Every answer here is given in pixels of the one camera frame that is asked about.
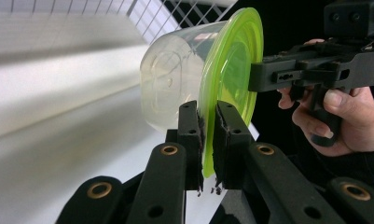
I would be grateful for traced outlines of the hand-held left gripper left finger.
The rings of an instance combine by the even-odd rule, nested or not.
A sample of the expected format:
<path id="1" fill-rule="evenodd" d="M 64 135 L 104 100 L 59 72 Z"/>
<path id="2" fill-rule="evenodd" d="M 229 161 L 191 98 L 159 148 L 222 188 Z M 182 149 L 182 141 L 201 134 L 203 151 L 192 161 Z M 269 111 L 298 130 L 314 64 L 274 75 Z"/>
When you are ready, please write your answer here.
<path id="1" fill-rule="evenodd" d="M 165 141 L 175 142 L 186 150 L 186 190 L 202 191 L 203 133 L 196 101 L 179 106 L 177 127 L 166 132 Z"/>

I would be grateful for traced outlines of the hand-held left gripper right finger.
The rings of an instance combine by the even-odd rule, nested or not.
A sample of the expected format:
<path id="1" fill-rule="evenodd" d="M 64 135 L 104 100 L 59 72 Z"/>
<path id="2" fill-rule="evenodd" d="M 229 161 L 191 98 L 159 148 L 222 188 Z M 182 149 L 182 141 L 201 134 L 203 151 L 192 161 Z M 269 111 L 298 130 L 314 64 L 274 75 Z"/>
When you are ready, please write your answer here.
<path id="1" fill-rule="evenodd" d="M 236 107 L 218 101 L 215 106 L 213 160 L 216 185 L 241 189 L 244 181 L 244 153 L 252 142 L 248 126 Z"/>

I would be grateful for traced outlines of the clear container with green lid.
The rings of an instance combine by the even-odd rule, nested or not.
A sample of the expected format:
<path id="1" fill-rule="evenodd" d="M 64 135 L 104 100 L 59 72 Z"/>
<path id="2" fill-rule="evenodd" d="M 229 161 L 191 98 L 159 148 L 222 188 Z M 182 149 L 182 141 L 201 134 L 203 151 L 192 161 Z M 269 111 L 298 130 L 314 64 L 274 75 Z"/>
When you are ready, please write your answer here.
<path id="1" fill-rule="evenodd" d="M 251 122 L 256 93 L 249 91 L 250 69 L 263 58 L 263 27 L 252 7 L 229 20 L 177 30 L 158 38 L 140 65 L 141 104 L 146 122 L 160 132 L 178 126 L 179 106 L 195 101 L 203 119 L 203 168 L 215 173 L 215 105 L 234 105 Z"/>

